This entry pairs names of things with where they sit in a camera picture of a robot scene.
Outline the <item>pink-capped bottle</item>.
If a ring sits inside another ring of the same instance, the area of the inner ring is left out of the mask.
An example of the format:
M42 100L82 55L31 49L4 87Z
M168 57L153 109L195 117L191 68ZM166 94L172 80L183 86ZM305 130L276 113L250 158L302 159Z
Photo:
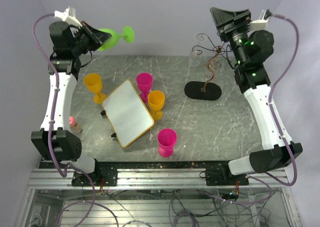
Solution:
M74 134L79 134L82 131L82 127L78 124L73 116L69 117L69 126Z

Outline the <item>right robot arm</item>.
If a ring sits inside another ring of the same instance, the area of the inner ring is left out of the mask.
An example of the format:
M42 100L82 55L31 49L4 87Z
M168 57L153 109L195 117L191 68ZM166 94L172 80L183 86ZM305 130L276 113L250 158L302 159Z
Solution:
M271 177L270 171L292 166L293 179L290 182L279 178L276 181L284 186L293 186L298 178L296 158L303 152L303 147L289 135L277 110L273 93L297 55L300 44L298 26L292 19L268 9L262 11L255 21L251 19L249 9L230 11L211 7L210 13L218 36L221 41L230 44L237 61L234 78L251 107L263 147L260 151L229 161L227 169L221 171L220 179L224 184L231 185L238 179L238 175L265 173ZM288 22L295 32L293 55L274 83L271 83L264 67L264 62L274 53L274 35L266 30L272 18Z

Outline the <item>yellow-framed whiteboard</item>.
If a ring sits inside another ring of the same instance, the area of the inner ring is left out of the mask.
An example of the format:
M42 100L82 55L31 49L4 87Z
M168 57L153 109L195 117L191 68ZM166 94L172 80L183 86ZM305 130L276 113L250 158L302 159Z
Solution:
M114 89L102 107L122 148L127 148L155 124L130 79Z

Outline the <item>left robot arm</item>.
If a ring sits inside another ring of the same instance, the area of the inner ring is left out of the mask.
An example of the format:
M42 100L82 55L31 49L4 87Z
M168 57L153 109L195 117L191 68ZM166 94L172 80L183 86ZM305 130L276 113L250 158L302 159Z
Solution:
M96 186L103 179L99 162L82 152L82 142L72 133L69 117L82 67L80 56L96 51L112 35L84 21L75 33L73 28L74 25L65 21L55 21L49 26L53 54L46 58L50 80L48 104L40 129L33 131L30 138L42 158L53 162L62 177L67 172L61 165L75 171L73 186Z

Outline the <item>green wine glass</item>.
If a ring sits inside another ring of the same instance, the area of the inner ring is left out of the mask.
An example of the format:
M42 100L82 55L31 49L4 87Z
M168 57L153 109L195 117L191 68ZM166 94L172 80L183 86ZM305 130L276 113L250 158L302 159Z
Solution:
M133 43L135 40L135 33L130 26L125 26L122 29L122 34L117 33L115 30L109 28L100 28L99 31L108 33L111 37L97 50L102 52L108 49L113 48L119 42L120 38L123 38L127 43Z

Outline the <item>orange wine glass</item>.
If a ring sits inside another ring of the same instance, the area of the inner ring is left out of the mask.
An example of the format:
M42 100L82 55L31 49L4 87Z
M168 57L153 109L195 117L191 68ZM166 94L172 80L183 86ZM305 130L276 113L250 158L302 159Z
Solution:
M150 114L155 121L163 117L162 108L164 107L165 99L165 94L160 90L153 90L147 96Z
M97 73L90 73L83 80L87 89L94 94L93 101L102 104L107 99L107 95L102 93L103 83L101 76Z

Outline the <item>pink wine glass front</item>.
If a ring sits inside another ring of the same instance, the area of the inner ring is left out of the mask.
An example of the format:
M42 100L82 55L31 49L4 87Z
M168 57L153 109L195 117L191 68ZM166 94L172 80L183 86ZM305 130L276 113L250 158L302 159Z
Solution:
M162 129L157 136L159 155L164 158L170 157L174 152L174 146L177 142L177 139L177 133L173 129Z

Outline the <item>pink wine glass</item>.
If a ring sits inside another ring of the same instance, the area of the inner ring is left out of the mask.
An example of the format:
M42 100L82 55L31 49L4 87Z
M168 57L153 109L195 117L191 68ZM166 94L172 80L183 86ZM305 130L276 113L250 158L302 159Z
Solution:
M138 89L141 91L140 98L144 103L148 102L148 95L153 86L153 76L150 73L143 72L137 75L136 83Z
M157 136L159 155L164 158L170 157L174 152L174 146L177 142L177 139L177 133L173 129L162 129Z

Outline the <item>aluminium mounting rail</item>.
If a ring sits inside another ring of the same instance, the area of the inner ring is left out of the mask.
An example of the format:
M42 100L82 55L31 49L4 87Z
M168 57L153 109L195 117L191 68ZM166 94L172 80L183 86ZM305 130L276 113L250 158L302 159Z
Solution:
M105 190L209 189L201 178L202 169L119 169L115 186L103 185ZM54 169L34 169L27 188L36 190L75 190L73 172L63 178Z

